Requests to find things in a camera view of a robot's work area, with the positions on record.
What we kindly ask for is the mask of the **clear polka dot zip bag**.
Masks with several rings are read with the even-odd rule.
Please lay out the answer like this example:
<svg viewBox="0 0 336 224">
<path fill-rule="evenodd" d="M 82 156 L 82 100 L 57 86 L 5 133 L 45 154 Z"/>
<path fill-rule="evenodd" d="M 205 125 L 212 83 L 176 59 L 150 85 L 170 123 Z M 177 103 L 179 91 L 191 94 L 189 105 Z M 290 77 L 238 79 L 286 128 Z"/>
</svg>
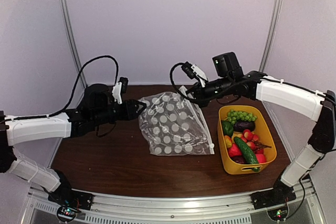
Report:
<svg viewBox="0 0 336 224">
<path fill-rule="evenodd" d="M 213 155 L 214 143 L 198 105 L 167 91 L 142 97 L 146 109 L 139 128 L 150 154 L 156 156 Z"/>
</svg>

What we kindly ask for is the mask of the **green toy cucumber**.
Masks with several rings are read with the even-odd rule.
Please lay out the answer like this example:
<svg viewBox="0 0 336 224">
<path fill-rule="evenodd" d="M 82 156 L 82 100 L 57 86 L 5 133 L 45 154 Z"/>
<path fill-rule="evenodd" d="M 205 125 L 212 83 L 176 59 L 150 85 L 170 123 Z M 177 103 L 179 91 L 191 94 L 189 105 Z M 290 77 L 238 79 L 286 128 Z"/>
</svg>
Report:
<svg viewBox="0 0 336 224">
<path fill-rule="evenodd" d="M 240 137 L 234 137 L 234 143 L 239 147 L 242 152 L 242 156 L 246 160 L 248 165 L 257 165 L 259 164 L 255 156 L 254 151 L 244 142 Z"/>
</svg>

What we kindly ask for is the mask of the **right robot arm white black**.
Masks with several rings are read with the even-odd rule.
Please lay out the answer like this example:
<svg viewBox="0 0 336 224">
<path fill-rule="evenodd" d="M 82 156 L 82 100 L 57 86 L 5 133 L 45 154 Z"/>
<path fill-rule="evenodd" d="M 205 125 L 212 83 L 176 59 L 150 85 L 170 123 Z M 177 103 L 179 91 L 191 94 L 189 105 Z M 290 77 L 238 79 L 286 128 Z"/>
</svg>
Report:
<svg viewBox="0 0 336 224">
<path fill-rule="evenodd" d="M 214 81 L 209 81 L 197 65 L 185 62 L 181 66 L 190 79 L 197 81 L 189 90 L 194 96 L 193 103 L 207 106 L 212 99 L 232 94 L 282 106 L 316 123 L 306 146 L 269 192 L 271 202 L 279 204 L 289 196 L 289 187 L 294 186 L 325 154 L 334 150 L 335 94 L 312 91 L 259 71 L 244 74 L 234 52 L 215 56 L 212 61 L 219 76 Z"/>
</svg>

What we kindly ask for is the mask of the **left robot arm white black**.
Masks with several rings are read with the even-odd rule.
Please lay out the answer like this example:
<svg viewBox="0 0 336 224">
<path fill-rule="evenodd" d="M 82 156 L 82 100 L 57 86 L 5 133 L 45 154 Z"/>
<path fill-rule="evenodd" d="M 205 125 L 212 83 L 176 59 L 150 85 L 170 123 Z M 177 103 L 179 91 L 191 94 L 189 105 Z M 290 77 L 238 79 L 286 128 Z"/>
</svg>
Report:
<svg viewBox="0 0 336 224">
<path fill-rule="evenodd" d="M 146 104 L 123 100 L 127 86 L 93 84 L 85 88 L 75 109 L 64 109 L 55 115 L 5 116 L 1 114 L 1 173 L 12 173 L 54 193 L 64 205 L 76 197 L 65 175 L 25 157 L 14 146 L 49 138 L 75 138 L 97 131 L 101 125 L 137 119 Z"/>
</svg>

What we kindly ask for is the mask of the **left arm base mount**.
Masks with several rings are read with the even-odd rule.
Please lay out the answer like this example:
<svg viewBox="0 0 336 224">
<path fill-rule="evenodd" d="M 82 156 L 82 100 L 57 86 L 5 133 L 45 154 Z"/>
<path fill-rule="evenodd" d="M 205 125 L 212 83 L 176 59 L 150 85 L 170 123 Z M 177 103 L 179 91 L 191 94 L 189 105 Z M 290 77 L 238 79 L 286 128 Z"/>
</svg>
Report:
<svg viewBox="0 0 336 224">
<path fill-rule="evenodd" d="M 63 207 L 75 210 L 90 210 L 93 201 L 93 194 L 85 193 L 71 188 L 59 187 L 55 191 L 45 191 L 48 200 Z"/>
</svg>

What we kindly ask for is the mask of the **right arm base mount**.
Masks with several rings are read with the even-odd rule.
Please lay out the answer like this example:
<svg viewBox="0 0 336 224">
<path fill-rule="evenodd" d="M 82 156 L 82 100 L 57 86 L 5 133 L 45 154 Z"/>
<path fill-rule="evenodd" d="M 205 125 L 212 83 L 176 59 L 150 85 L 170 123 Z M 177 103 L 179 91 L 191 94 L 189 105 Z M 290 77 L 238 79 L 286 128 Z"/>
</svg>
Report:
<svg viewBox="0 0 336 224">
<path fill-rule="evenodd" d="M 255 210 L 283 205 L 297 198 L 293 188 L 287 186 L 257 191 L 252 193 L 250 197 Z"/>
</svg>

